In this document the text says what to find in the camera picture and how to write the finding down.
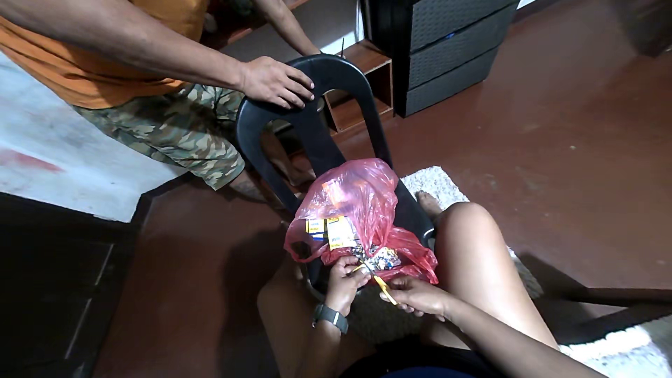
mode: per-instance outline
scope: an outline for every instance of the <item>camouflage shorts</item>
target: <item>camouflage shorts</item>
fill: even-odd
[[[73,106],[109,137],[154,160],[187,168],[217,190],[245,167],[229,142],[243,94],[190,84],[106,109]]]

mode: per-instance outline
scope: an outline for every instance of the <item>hand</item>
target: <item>hand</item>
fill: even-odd
[[[355,256],[346,256],[338,259],[336,264],[331,267],[329,273],[329,286],[327,287],[327,297],[325,305],[347,316],[350,313],[350,305],[355,299],[357,289],[366,285],[371,279],[371,274],[359,269],[350,274],[360,259]]]
[[[240,90],[251,99],[272,102],[285,109],[303,108],[305,104],[299,96],[315,99],[309,90],[314,87],[306,74],[268,56],[243,63]]]
[[[450,296],[447,292],[410,276],[393,278],[388,285],[392,289],[389,291],[390,296],[398,303],[399,309],[416,316],[431,313],[441,322],[446,320],[446,299]],[[382,292],[380,298],[389,302]]]

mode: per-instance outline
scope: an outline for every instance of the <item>white rug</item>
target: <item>white rug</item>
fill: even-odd
[[[430,193],[443,210],[455,202],[469,201],[441,167],[423,169],[401,180],[411,193]],[[510,248],[509,253],[530,296],[539,297],[543,291],[537,280]],[[359,334],[377,343],[418,332],[417,318],[395,311],[377,298],[377,290],[367,288],[355,300],[350,322]],[[672,378],[672,315],[612,332],[588,344],[560,346],[560,350],[610,378]]]

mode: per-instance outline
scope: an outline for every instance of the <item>orange shirt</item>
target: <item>orange shirt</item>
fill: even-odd
[[[183,36],[200,38],[208,0],[129,1]],[[83,108],[110,108],[135,97],[166,94],[182,84],[41,36],[2,17],[0,50],[65,102]]]

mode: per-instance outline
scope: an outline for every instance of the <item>chair backrest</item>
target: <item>chair backrest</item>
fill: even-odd
[[[277,105],[244,98],[238,109],[236,135],[241,152],[252,163],[261,177],[271,186],[283,205],[292,213],[301,201],[292,193],[261,150],[260,138],[264,126],[282,119],[294,126],[317,176],[345,163],[345,158],[334,143],[329,129],[324,127],[317,112],[317,100],[327,91],[342,89],[352,95],[362,109],[364,121],[376,157],[392,167],[390,150],[380,123],[366,76],[352,63],[334,55],[320,54],[295,59],[288,65],[297,68],[315,84],[315,100],[306,102],[303,109],[283,109]]]

